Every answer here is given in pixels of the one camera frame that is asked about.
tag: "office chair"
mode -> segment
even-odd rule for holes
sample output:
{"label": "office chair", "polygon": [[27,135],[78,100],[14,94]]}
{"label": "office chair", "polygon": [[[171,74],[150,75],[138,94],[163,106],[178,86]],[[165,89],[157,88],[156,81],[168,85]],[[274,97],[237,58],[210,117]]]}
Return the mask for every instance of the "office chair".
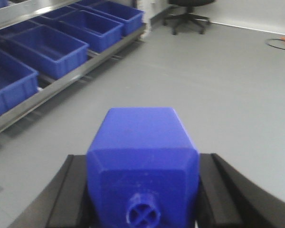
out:
{"label": "office chair", "polygon": [[170,15],[170,16],[165,17],[163,19],[163,25],[167,25],[166,20],[179,19],[179,21],[172,27],[172,34],[177,35],[176,28],[181,23],[187,23],[188,21],[192,21],[194,24],[201,27],[201,30],[199,31],[199,33],[204,34],[205,26],[203,26],[198,20],[206,20],[207,25],[209,25],[210,19],[207,17],[194,15],[191,13],[193,12],[194,7],[207,5],[207,4],[213,3],[214,1],[215,0],[168,0],[169,4],[186,7],[186,13],[180,14],[180,15]]}

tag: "metal shelf rack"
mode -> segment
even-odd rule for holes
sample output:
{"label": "metal shelf rack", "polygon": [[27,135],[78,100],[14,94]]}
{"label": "metal shelf rack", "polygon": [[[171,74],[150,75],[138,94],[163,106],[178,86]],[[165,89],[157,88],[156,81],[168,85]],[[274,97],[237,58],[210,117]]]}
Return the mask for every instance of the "metal shelf rack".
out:
{"label": "metal shelf rack", "polygon": [[[26,0],[0,9],[0,29],[28,20],[32,17],[72,4],[78,0]],[[88,51],[89,60],[80,67],[56,81],[52,81],[41,91],[0,116],[0,132],[35,110],[47,100],[60,93],[69,85],[105,62],[115,53],[137,40],[145,30],[145,24],[132,34],[124,37],[102,53]]]}
{"label": "metal shelf rack", "polygon": [[79,0],[26,0],[1,8],[0,29],[73,4],[77,1]]}

